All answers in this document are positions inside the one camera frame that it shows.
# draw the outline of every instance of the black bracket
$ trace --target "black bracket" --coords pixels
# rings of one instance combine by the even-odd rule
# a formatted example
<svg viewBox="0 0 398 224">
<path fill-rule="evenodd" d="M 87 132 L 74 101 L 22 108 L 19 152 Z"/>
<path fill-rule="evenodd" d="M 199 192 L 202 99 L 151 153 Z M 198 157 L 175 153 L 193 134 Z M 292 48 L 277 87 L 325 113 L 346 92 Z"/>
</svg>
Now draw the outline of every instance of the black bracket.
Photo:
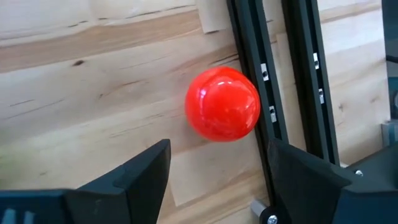
<svg viewBox="0 0 398 224">
<path fill-rule="evenodd" d="M 307 151 L 340 165 L 317 0 L 283 0 Z"/>
<path fill-rule="evenodd" d="M 272 139 L 288 142 L 288 138 L 262 0 L 228 0 L 228 8 L 242 71 L 260 95 L 262 110 L 256 136 L 270 205 L 275 206 L 266 148 Z"/>
</svg>

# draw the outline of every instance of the bolt head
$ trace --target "bolt head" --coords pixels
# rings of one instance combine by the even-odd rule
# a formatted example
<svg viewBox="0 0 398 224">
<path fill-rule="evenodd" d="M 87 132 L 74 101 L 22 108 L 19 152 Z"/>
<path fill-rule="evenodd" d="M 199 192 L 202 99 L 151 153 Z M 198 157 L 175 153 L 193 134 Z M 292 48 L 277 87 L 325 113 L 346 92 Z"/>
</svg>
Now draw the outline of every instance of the bolt head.
<svg viewBox="0 0 398 224">
<path fill-rule="evenodd" d="M 360 170 L 355 171 L 355 174 L 360 176 L 360 177 L 363 177 L 363 173 Z"/>
<path fill-rule="evenodd" d="M 278 224 L 278 217 L 276 217 L 276 215 L 271 215 L 268 218 L 267 224 Z"/>
</svg>

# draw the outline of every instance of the wooden board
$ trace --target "wooden board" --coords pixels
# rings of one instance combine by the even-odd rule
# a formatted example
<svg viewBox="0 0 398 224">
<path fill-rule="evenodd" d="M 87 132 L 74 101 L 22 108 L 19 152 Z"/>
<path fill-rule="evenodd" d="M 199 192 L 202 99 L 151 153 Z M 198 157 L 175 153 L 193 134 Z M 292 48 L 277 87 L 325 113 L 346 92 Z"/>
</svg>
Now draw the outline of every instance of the wooden board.
<svg viewBox="0 0 398 224">
<path fill-rule="evenodd" d="M 183 114 L 200 72 L 239 68 L 229 19 L 209 26 L 219 32 L 202 31 L 216 18 L 206 9 L 226 9 L 197 4 L 199 11 L 193 0 L 0 2 L 0 189 L 79 187 L 170 138 L 159 223 L 252 223 L 250 202 L 267 200 L 254 133 L 209 142 Z M 65 10 L 55 17 L 59 5 Z M 389 118 L 381 5 L 319 5 L 338 143 L 350 163 L 379 149 L 379 124 Z M 290 143 L 304 149 L 280 1 L 264 8 Z"/>
</svg>

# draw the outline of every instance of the wooden surface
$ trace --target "wooden surface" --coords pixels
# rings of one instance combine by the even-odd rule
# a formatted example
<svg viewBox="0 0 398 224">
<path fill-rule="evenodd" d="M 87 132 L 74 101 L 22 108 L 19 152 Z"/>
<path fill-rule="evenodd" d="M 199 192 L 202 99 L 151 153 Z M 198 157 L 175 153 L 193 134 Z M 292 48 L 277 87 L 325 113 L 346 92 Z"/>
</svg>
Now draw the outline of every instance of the wooden surface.
<svg viewBox="0 0 398 224">
<path fill-rule="evenodd" d="M 249 203 L 266 200 L 254 134 L 208 142 L 183 115 L 195 76 L 239 68 L 229 24 L 206 19 L 228 18 L 206 1 L 1 1 L 0 188 L 79 187 L 170 138 L 159 223 L 252 223 Z M 305 149 L 280 1 L 264 5 L 290 143 Z M 350 163 L 381 147 L 389 119 L 381 3 L 319 6 L 338 145 Z"/>
</svg>

